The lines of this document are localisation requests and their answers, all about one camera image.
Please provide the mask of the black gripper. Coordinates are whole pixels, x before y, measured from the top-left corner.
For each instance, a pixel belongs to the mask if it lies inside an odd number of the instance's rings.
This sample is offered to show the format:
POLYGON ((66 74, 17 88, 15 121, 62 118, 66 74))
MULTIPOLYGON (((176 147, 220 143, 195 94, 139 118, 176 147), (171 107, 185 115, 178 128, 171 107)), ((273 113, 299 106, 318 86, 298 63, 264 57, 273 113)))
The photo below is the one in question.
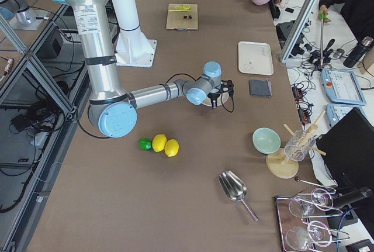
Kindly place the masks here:
POLYGON ((218 98, 221 96, 221 93, 220 92, 211 92, 207 96, 210 99, 210 101, 212 102, 212 108, 217 108, 217 101, 218 101, 218 98))

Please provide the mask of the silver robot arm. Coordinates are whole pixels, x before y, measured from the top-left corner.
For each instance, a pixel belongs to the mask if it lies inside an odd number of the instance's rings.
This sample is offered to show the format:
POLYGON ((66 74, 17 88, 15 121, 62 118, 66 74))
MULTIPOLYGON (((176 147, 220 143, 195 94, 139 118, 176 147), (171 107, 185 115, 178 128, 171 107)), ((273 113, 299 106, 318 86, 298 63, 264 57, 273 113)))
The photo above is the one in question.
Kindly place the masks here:
POLYGON ((141 31, 135 0, 53 1, 72 7, 92 87, 89 121, 105 136, 118 138, 131 132, 138 108, 180 96, 200 105, 221 88, 221 67, 210 61, 195 81, 125 90, 118 66, 151 67, 157 44, 141 31))

